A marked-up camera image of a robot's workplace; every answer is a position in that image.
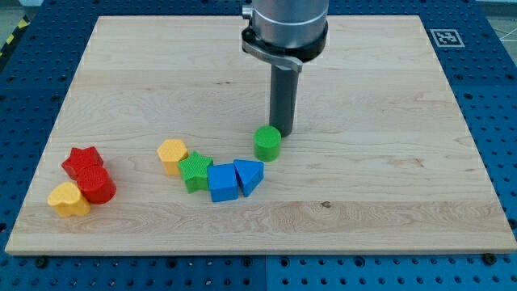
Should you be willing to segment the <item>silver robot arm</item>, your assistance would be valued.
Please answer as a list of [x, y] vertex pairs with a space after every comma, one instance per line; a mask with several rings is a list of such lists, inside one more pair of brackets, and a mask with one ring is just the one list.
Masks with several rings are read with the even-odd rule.
[[302, 71], [324, 49], [328, 0], [253, 0], [242, 7], [248, 26], [242, 50], [282, 70]]

